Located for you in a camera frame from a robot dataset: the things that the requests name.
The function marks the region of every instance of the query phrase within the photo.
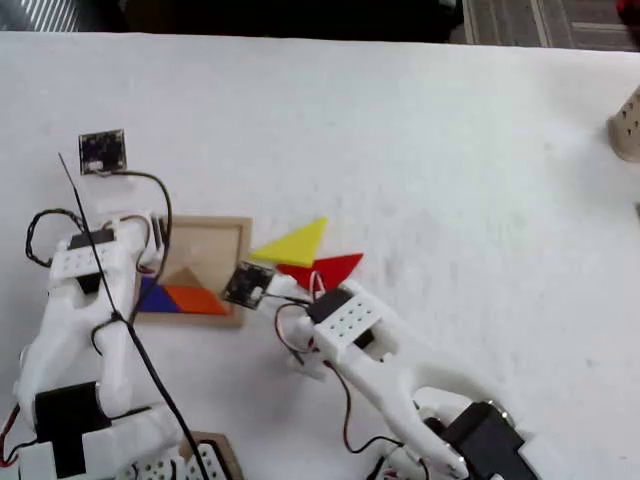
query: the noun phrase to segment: white table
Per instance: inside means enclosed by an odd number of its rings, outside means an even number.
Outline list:
[[[639,72],[626,53],[1,34],[1,416],[46,301],[26,226],[74,207],[56,152],[75,164],[78,134],[122,127],[177,212],[251,216],[254,246],[327,215],[322,255],[365,252],[363,284],[498,382],[543,479],[637,477],[640,166],[604,125]],[[342,447],[338,384],[287,370],[268,321],[140,330],[189,424],[226,432],[248,479],[371,468]],[[360,443],[380,424],[355,408]]]

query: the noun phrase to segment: red wire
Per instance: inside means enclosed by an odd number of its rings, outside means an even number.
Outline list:
[[[18,460],[17,456],[13,460],[11,460],[10,458],[5,460],[4,440],[5,438],[7,438],[7,435],[13,428],[13,424],[16,423],[16,418],[18,418],[19,413],[20,413],[20,405],[16,405],[15,407],[13,407],[13,410],[11,411],[11,415],[9,415],[9,419],[7,420],[7,423],[4,426],[2,433],[0,433],[0,468],[9,468]]]

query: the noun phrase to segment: red triangle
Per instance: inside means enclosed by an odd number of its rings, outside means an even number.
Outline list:
[[[322,275],[325,288],[331,290],[349,278],[363,255],[362,253],[356,253],[342,257],[321,258],[313,262],[313,265],[309,268],[278,265],[278,270],[285,275],[291,275],[296,279],[298,285],[305,290],[309,290],[311,273],[315,270]]]

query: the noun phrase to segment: black wire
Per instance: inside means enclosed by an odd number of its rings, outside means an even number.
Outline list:
[[[301,305],[299,303],[294,303],[294,302],[292,302],[292,303],[284,303],[284,304],[280,305],[276,309],[276,313],[273,316],[273,328],[276,331],[276,336],[278,337],[278,340],[280,340],[280,343],[282,343],[282,345],[284,345],[284,347],[287,350],[289,350],[289,353],[291,353],[291,355],[293,355],[293,358],[295,358],[300,365],[304,365],[304,360],[302,359],[301,354],[304,354],[304,353],[307,353],[307,352],[298,352],[297,350],[294,350],[289,345],[287,345],[287,342],[285,342],[284,338],[282,338],[282,335],[280,335],[280,331],[278,330],[278,319],[280,317],[280,312],[282,312],[282,310],[284,310],[287,307],[300,307],[303,310],[305,310],[305,312],[306,312],[307,305]]]
[[[324,364],[329,367],[331,370],[333,370],[333,373],[336,374],[336,377],[338,377],[338,380],[340,380],[340,384],[342,385],[342,388],[344,389],[344,393],[347,396],[347,409],[345,412],[345,416],[344,416],[344,424],[342,426],[342,440],[344,442],[344,446],[347,448],[347,450],[349,450],[349,452],[357,455],[359,453],[364,452],[367,448],[369,448],[374,442],[377,442],[379,440],[384,440],[386,442],[390,442],[393,443],[394,445],[397,445],[398,447],[404,447],[404,443],[399,442],[398,440],[394,440],[393,438],[389,438],[389,437],[385,437],[384,435],[377,435],[373,438],[370,438],[369,440],[367,440],[367,442],[361,446],[360,448],[353,448],[351,446],[351,444],[349,443],[349,435],[348,435],[348,430],[349,430],[349,419],[351,418],[351,392],[349,391],[349,387],[347,386],[347,382],[344,380],[344,378],[342,377],[342,375],[340,375],[340,372],[338,372],[338,370],[336,369],[336,367],[334,367],[330,362],[325,361]]]
[[[76,224],[80,232],[84,231],[84,226],[82,225],[82,220],[75,213],[64,208],[49,208],[34,215],[31,223],[27,227],[27,239],[24,246],[24,253],[29,260],[37,263],[41,267],[51,268],[51,262],[53,261],[53,259],[49,258],[49,260],[47,260],[46,262],[44,260],[41,260],[35,253],[33,253],[33,247],[31,245],[33,241],[33,235],[36,231],[36,225],[38,225],[38,222],[42,217],[45,217],[47,215],[64,215],[70,218],[71,221]]]
[[[162,194],[164,195],[164,200],[167,204],[167,231],[166,231],[166,235],[163,235],[163,239],[162,239],[164,243],[164,252],[162,254],[162,260],[160,262],[160,268],[158,268],[156,275],[152,278],[151,282],[148,283],[144,291],[140,292],[140,295],[138,296],[138,301],[134,305],[133,310],[131,311],[131,315],[129,315],[128,322],[134,323],[136,320],[136,317],[138,316],[138,313],[140,313],[140,308],[142,308],[142,304],[144,303],[146,298],[149,296],[151,291],[154,289],[154,287],[158,284],[158,281],[160,280],[160,277],[164,272],[164,267],[167,263],[167,257],[169,255],[169,247],[171,245],[171,232],[173,230],[173,207],[171,205],[171,197],[169,196],[169,190],[167,190],[167,187],[162,182],[162,180],[160,180],[155,175],[152,175],[150,173],[145,173],[145,172],[137,172],[135,170],[115,171],[115,172],[111,172],[110,175],[144,177],[144,178],[153,180],[158,184],[158,186],[162,190]]]
[[[262,294],[262,296],[269,298],[280,298],[282,300],[287,300],[289,302],[295,303],[296,305],[301,305],[304,307],[308,307],[312,303],[309,300],[305,300],[304,298],[289,297],[287,295],[274,295],[273,293],[264,293]]]
[[[136,415],[138,413],[142,413],[142,412],[146,412],[148,410],[151,410],[151,407],[138,407],[138,408],[133,408],[131,410],[129,410],[126,413],[123,413],[122,415],[117,415],[115,417],[109,417],[109,420],[114,421],[114,420],[121,420],[123,418],[127,418],[130,417],[131,415]]]
[[[429,469],[427,468],[427,464],[424,463],[423,459],[418,460],[418,463],[422,465],[422,468],[424,470],[424,480],[429,480],[430,475],[429,475]]]
[[[20,450],[21,448],[30,447],[31,445],[35,445],[36,443],[38,443],[38,439],[31,440],[30,442],[24,442],[24,443],[20,443],[19,445],[16,445],[15,447],[13,447],[11,449],[11,453],[9,453],[9,457],[7,459],[7,462],[12,462],[13,461],[13,456],[15,454],[17,454],[18,450]]]
[[[367,478],[365,478],[365,480],[376,480],[376,478],[378,478],[378,473],[380,473],[380,470],[382,469],[383,464],[384,464],[384,457],[380,457],[376,462],[375,466],[373,467],[373,470],[371,470],[371,473],[367,475]]]
[[[136,333],[135,329],[133,328],[133,320],[135,319],[135,315],[137,314],[137,311],[134,308],[134,311],[132,312],[132,316],[130,317],[129,321],[125,321],[124,318],[122,318],[122,315],[120,314],[120,312],[118,312],[118,310],[115,308],[115,305],[113,303],[113,299],[111,298],[111,293],[109,292],[109,285],[107,283],[107,277],[104,273],[104,270],[102,269],[102,265],[100,264],[100,259],[98,257],[98,252],[96,250],[95,247],[95,243],[93,242],[93,238],[91,237],[91,233],[89,230],[89,226],[88,226],[88,222],[87,222],[87,217],[84,213],[84,209],[82,208],[82,201],[80,200],[80,196],[78,195],[78,189],[76,188],[75,184],[73,183],[73,179],[71,178],[71,175],[69,174],[69,170],[67,169],[67,165],[64,162],[64,159],[62,158],[62,155],[60,153],[58,153],[58,156],[60,157],[60,162],[62,163],[62,166],[64,167],[64,170],[67,174],[67,177],[69,178],[69,182],[71,183],[71,186],[73,187],[73,193],[76,197],[76,202],[78,203],[78,209],[80,210],[80,215],[82,217],[82,222],[84,224],[84,228],[87,231],[87,234],[89,235],[89,241],[91,243],[91,247],[93,250],[93,254],[95,256],[96,259],[96,264],[98,265],[98,270],[100,272],[100,277],[102,278],[102,281],[104,283],[105,289],[107,291],[107,294],[109,295],[109,300],[111,302],[111,306],[113,307],[113,315],[111,316],[111,319],[104,322],[103,324],[99,325],[98,327],[94,328],[91,332],[91,341],[94,345],[95,345],[95,341],[94,341],[94,337],[95,334],[98,332],[98,330],[100,328],[103,328],[111,323],[115,323],[115,322],[123,322],[126,327],[127,327],[127,331],[129,332],[129,336],[131,337],[131,340],[133,341],[133,344],[135,345],[136,349],[138,350],[138,354],[140,355],[140,358],[142,358],[142,361],[144,362],[145,367],[147,368],[147,371],[149,372],[149,375],[151,376],[151,379],[153,380],[153,383],[156,385],[156,388],[158,389],[158,391],[160,392],[160,395],[162,395],[162,398],[164,399],[164,401],[167,403],[169,409],[171,410],[171,412],[173,412],[173,414],[175,415],[176,419],[178,420],[178,423],[180,424],[180,428],[182,429],[184,436],[187,438],[187,442],[189,443],[189,446],[191,447],[192,451],[193,451],[193,455],[195,455],[196,457],[196,462],[198,463],[198,467],[200,468],[200,473],[202,474],[202,477],[204,479],[208,479],[209,475],[207,475],[207,469],[204,466],[204,461],[202,460],[202,456],[200,455],[200,451],[198,450],[198,445],[196,444],[193,435],[191,434],[191,431],[189,430],[189,427],[187,426],[187,423],[185,422],[182,413],[180,412],[180,410],[178,409],[177,405],[175,404],[175,402],[173,401],[173,398],[171,398],[171,395],[169,394],[169,391],[166,389],[166,387],[164,386],[164,384],[162,383],[162,380],[160,380],[160,376],[158,375],[158,372],[156,371],[155,367],[153,366],[153,363],[151,362],[151,359],[149,358],[149,355],[147,354],[147,351],[144,348],[144,345],[142,344],[142,341],[140,340],[140,338],[138,337],[138,334]],[[152,175],[148,175],[148,174],[140,174],[139,172],[130,172],[133,175],[139,175],[139,176],[150,176],[152,178]],[[169,199],[169,193],[166,190],[166,188],[164,188],[164,185],[162,184],[162,182],[160,182],[159,179],[156,179],[162,186],[162,190],[165,194],[165,198],[167,200],[167,208],[169,210],[169,226],[168,226],[168,230],[167,230],[167,236],[170,237],[171,234],[171,221],[172,221],[172,217],[171,217],[171,201]],[[164,251],[164,255],[163,255],[163,264],[161,265],[160,270],[162,270],[164,268],[164,262],[166,261],[166,256],[169,250],[169,239],[167,238],[165,241],[165,251]],[[156,280],[157,278],[159,278],[159,276],[162,274],[161,271],[158,272],[158,275],[156,276]]]

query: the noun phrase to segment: yellow triangle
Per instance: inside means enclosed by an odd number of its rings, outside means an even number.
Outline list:
[[[316,259],[316,250],[320,245],[326,226],[326,218],[316,220],[306,227],[256,250],[251,254],[251,258],[260,262],[310,267]]]

